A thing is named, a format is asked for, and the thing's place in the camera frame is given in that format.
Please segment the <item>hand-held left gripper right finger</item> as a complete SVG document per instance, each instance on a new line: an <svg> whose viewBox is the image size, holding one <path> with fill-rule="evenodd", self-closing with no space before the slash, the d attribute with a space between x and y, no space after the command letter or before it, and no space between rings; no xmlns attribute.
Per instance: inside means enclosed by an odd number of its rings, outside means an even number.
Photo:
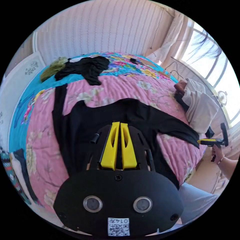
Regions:
<svg viewBox="0 0 240 240"><path fill-rule="evenodd" d="M128 124L121 123L120 132L121 132L121 156L123 170L135 169L137 167L137 160Z"/></svg>

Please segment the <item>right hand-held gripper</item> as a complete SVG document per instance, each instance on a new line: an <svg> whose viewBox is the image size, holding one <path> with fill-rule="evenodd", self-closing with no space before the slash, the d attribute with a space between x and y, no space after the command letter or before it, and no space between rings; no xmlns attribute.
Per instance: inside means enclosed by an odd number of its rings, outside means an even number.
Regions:
<svg viewBox="0 0 240 240"><path fill-rule="evenodd" d="M199 139L198 141L197 141L197 143L198 144L200 144L200 145L216 145L216 146L218 146L218 147L222 147L222 145L221 145L221 142L216 142L216 139L210 139L210 138L203 138L203 139Z"/></svg>

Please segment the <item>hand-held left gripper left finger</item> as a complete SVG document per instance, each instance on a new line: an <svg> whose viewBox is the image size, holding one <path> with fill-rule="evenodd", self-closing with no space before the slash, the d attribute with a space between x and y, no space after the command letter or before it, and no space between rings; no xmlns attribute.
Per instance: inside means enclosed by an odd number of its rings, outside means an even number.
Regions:
<svg viewBox="0 0 240 240"><path fill-rule="evenodd" d="M120 122L113 122L110 128L100 165L104 169L115 170Z"/></svg>

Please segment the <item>person's right hand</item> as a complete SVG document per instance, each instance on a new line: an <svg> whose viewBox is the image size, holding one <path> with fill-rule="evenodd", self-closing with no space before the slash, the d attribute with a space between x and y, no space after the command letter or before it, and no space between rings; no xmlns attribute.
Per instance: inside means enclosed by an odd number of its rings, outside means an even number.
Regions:
<svg viewBox="0 0 240 240"><path fill-rule="evenodd" d="M216 145L214 145L213 147L212 147L212 157L214 157L215 156L215 160L214 160L214 162L216 163L216 164L218 164L218 162L220 162L222 159L223 159L223 157L224 157L224 153L223 153L223 150L222 150L222 148L221 147L218 147L218 146L216 146Z"/></svg>

